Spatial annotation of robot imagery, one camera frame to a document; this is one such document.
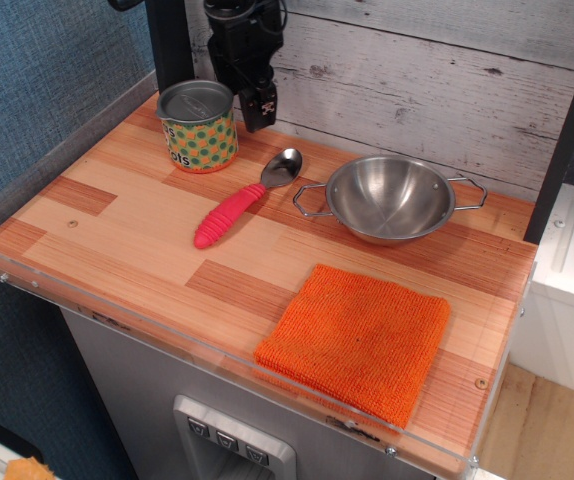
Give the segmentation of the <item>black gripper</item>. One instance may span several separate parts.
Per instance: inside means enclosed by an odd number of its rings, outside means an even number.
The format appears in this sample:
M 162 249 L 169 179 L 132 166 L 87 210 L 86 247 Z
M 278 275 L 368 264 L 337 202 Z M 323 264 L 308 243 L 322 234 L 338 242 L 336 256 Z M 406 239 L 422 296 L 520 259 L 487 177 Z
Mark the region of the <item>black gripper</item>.
M 211 28 L 208 51 L 219 82 L 238 93 L 249 133 L 276 122 L 277 89 L 270 65 L 283 46 L 283 1 L 205 1 Z

